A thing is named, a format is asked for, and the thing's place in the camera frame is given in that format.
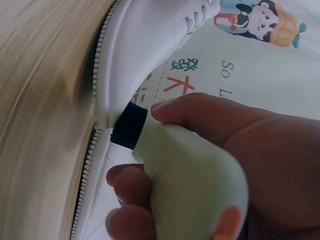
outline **cartoon character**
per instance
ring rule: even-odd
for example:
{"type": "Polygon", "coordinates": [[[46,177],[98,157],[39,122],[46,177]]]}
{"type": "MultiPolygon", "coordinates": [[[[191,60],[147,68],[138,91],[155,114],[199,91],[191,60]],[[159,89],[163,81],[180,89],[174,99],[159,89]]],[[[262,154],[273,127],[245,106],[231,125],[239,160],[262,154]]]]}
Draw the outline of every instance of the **cartoon character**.
{"type": "Polygon", "coordinates": [[[213,20],[227,33],[281,47],[298,48],[300,33],[307,30],[305,23],[299,24],[294,16],[271,0],[222,0],[220,13],[213,20]]]}

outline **fingernail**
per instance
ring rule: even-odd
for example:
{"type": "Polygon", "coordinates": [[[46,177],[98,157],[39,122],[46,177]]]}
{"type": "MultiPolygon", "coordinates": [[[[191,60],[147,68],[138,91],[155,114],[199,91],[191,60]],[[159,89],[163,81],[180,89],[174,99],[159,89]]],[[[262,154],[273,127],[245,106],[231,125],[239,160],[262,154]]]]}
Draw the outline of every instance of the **fingernail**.
{"type": "Polygon", "coordinates": [[[165,101],[154,103],[154,104],[151,105],[150,109],[154,109],[154,108],[156,108],[156,107],[158,107],[158,106],[160,106],[161,104],[164,104],[164,103],[165,103],[165,101]]]}
{"type": "Polygon", "coordinates": [[[117,198],[120,203],[120,206],[122,207],[125,204],[125,202],[120,197],[117,197],[117,198]]]}
{"type": "Polygon", "coordinates": [[[112,220],[112,217],[115,215],[115,213],[119,210],[120,208],[115,208],[113,209],[112,211],[109,212],[108,216],[106,216],[106,219],[105,219],[105,227],[106,227],[106,230],[108,231],[108,233],[110,232],[109,231],[109,227],[110,227],[110,222],[112,220]]]}

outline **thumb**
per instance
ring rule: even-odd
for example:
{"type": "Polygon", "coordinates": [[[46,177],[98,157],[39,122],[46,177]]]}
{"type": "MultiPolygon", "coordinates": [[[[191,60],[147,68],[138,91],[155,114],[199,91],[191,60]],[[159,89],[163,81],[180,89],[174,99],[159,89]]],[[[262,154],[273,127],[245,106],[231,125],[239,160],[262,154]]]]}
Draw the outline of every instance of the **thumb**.
{"type": "Polygon", "coordinates": [[[205,93],[190,93],[152,106],[151,114],[162,123],[180,125],[223,147],[235,133],[275,113],[205,93]]]}

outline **hand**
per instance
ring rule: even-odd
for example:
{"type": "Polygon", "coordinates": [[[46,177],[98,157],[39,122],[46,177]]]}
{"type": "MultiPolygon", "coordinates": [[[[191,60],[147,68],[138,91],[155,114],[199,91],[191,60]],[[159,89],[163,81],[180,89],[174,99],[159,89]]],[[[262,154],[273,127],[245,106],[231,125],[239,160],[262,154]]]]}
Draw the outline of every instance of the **hand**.
{"type": "MultiPolygon", "coordinates": [[[[249,210],[239,240],[320,239],[320,122],[248,107],[203,93],[153,106],[152,116],[181,125],[231,153],[248,181],[249,210]]],[[[155,240],[151,180],[143,165],[106,176],[122,204],[106,221],[115,240],[155,240]]]]}

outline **chinese character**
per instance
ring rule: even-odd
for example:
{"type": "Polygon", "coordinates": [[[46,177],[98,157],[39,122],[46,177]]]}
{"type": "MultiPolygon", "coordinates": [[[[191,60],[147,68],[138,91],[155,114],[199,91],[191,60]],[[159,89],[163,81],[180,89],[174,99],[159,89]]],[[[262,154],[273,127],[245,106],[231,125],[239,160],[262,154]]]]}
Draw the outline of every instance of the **chinese character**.
{"type": "Polygon", "coordinates": [[[180,85],[183,86],[183,91],[182,91],[182,94],[186,94],[188,89],[191,89],[191,90],[195,90],[195,87],[194,86],[191,86],[189,84],[189,76],[185,76],[185,80],[184,81],[181,81],[179,79],[176,79],[176,78],[173,78],[173,77],[167,77],[166,79],[170,80],[170,81],[173,81],[175,82],[176,84],[173,84],[167,88],[165,88],[163,91],[164,92],[168,92],[176,87],[179,87],[180,85]]]}
{"type": "Polygon", "coordinates": [[[184,70],[185,72],[189,70],[196,70],[198,68],[198,62],[199,59],[197,58],[180,59],[178,62],[174,60],[171,63],[171,70],[177,69],[184,70]]]}
{"type": "MultiPolygon", "coordinates": [[[[131,102],[133,102],[134,104],[137,104],[138,96],[139,96],[140,92],[142,92],[144,90],[147,90],[147,89],[148,89],[147,87],[143,87],[143,88],[139,87],[138,90],[133,95],[133,97],[131,98],[131,102]]],[[[143,93],[141,98],[140,98],[140,103],[144,102],[145,96],[146,96],[146,94],[143,93]]]]}
{"type": "Polygon", "coordinates": [[[146,77],[146,80],[149,81],[152,76],[152,72],[150,72],[149,75],[146,77]]]}

